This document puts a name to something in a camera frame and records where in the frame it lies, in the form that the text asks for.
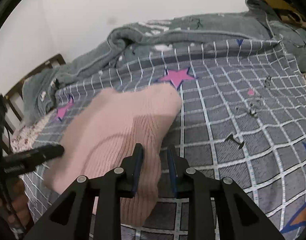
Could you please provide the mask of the person's left hand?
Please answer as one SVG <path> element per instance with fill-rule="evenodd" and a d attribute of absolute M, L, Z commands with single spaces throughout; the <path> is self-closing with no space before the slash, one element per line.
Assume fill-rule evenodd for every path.
<path fill-rule="evenodd" d="M 0 196 L 0 239 L 15 239 L 16 233 L 21 238 L 33 226 L 25 185 L 15 178 L 9 181 L 7 189 L 12 197 L 8 203 Z"/>

